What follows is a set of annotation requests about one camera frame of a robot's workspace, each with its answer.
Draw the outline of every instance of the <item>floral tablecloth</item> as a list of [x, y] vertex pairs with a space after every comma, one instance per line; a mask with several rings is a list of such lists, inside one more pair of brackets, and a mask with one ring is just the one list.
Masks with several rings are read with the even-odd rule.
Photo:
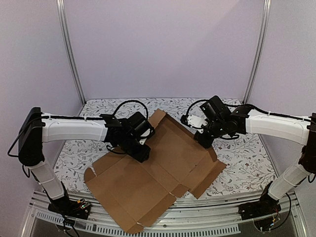
[[[125, 100], [89, 100], [83, 108], [81, 116], [111, 114]], [[180, 121], [181, 115], [185, 114], [187, 108], [197, 99], [159, 98], [138, 100], [148, 107], [150, 115], [159, 108]], [[239, 104], [239, 101], [234, 99], [224, 99], [223, 101], [228, 104]], [[116, 116], [117, 118], [126, 118], [136, 111], [145, 112], [141, 105], [130, 103], [121, 107]], [[191, 113], [200, 117], [203, 116], [197, 106], [192, 108]], [[218, 159], [227, 164], [227, 167], [201, 198], [258, 191], [276, 177], [258, 135], [240, 135], [238, 139], [231, 141], [216, 139], [213, 147]], [[54, 166], [54, 172], [68, 190], [89, 193], [90, 191], [83, 181], [84, 171], [107, 152], [106, 144], [103, 142], [89, 140], [66, 141]], [[190, 193], [186, 193], [183, 198], [192, 197]]]

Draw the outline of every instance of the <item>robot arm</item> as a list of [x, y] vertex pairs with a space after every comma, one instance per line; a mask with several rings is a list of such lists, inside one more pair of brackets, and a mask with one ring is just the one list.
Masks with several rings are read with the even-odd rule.
[[183, 115], [181, 122], [197, 129], [195, 140], [210, 148], [214, 139], [235, 139], [238, 134], [258, 133], [291, 140], [303, 145], [302, 156], [264, 189], [258, 202], [239, 207], [242, 219], [250, 219], [280, 211], [278, 200], [316, 173], [316, 114], [294, 117], [262, 111], [252, 105], [235, 106], [231, 112], [218, 96], [200, 106], [206, 119]]
[[87, 219], [90, 204], [83, 199], [69, 199], [63, 183], [45, 162], [42, 143], [73, 139], [109, 142], [112, 147], [119, 146], [125, 154], [143, 162], [150, 153], [150, 147], [144, 144], [145, 140], [154, 132], [154, 128], [140, 112], [129, 118], [117, 119], [114, 115], [57, 116], [42, 113], [40, 108], [32, 108], [20, 129], [18, 158], [45, 189], [51, 202], [49, 210]]

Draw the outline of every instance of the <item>unfolded cardboard box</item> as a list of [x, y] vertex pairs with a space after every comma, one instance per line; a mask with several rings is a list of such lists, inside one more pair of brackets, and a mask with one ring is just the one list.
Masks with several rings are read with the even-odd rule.
[[93, 163], [95, 173], [84, 173], [97, 200], [130, 234], [151, 226], [186, 191], [199, 198], [226, 166], [164, 111], [156, 110], [149, 122], [156, 133], [146, 141], [147, 161], [108, 153]]

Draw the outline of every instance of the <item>white wall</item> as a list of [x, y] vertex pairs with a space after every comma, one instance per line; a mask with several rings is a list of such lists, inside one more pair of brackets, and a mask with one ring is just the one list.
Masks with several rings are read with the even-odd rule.
[[[275, 112], [316, 112], [316, 1], [272, 1], [268, 31], [250, 103]], [[280, 172], [300, 157], [301, 146], [265, 137]], [[311, 236], [316, 233], [316, 182], [296, 189]]]
[[[58, 20], [56, 1], [0, 2], [0, 236], [18, 236], [37, 184], [6, 152], [33, 106], [74, 115], [80, 103]], [[52, 161], [60, 142], [47, 144]]]
[[87, 99], [243, 97], [263, 0], [68, 0]]

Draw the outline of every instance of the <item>black end effector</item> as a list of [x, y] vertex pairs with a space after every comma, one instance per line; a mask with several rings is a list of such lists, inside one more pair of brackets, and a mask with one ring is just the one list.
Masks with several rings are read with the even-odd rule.
[[[120, 119], [113, 115], [100, 116], [104, 118], [108, 128], [105, 142], [110, 142], [112, 147], [120, 146], [124, 152], [141, 163], [149, 158], [150, 147], [140, 144], [139, 141], [151, 138], [155, 129], [140, 112]], [[147, 130], [150, 131], [149, 135], [142, 137]]]
[[213, 96], [200, 106], [207, 118], [208, 124], [203, 127], [203, 133], [196, 132], [194, 139], [204, 148], [210, 148], [214, 139], [229, 135], [236, 138], [236, 133], [245, 134], [245, 119], [251, 110], [247, 106], [238, 106], [233, 112], [218, 96]]

